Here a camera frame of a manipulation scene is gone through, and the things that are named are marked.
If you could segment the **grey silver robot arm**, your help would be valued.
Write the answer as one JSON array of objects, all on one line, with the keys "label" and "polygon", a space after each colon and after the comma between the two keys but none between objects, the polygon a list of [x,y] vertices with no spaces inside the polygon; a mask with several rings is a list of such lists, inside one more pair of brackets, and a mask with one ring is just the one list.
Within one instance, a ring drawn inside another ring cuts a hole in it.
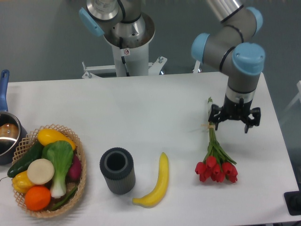
[{"label": "grey silver robot arm", "polygon": [[[228,76],[224,104],[212,105],[208,120],[215,126],[225,120],[242,121],[245,129],[259,126],[260,108],[251,108],[251,104],[265,51],[249,39],[262,27],[262,15],[238,0],[210,0],[208,5],[222,29],[216,35],[198,35],[191,55]],[[155,28],[139,0],[89,0],[79,17],[93,35],[103,36],[111,45],[118,77],[150,75],[149,43]]]}]

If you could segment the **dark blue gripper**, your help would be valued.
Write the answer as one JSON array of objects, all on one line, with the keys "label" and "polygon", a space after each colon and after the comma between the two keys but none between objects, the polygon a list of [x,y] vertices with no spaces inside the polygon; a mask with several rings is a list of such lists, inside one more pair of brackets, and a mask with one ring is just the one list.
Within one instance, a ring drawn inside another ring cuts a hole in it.
[{"label": "dark blue gripper", "polygon": [[252,100],[245,103],[241,98],[236,103],[225,96],[222,107],[216,104],[211,105],[208,121],[215,126],[215,130],[218,130],[219,123],[225,120],[243,121],[246,134],[253,126],[259,126],[261,120],[261,109],[259,107],[250,109],[251,104]]}]

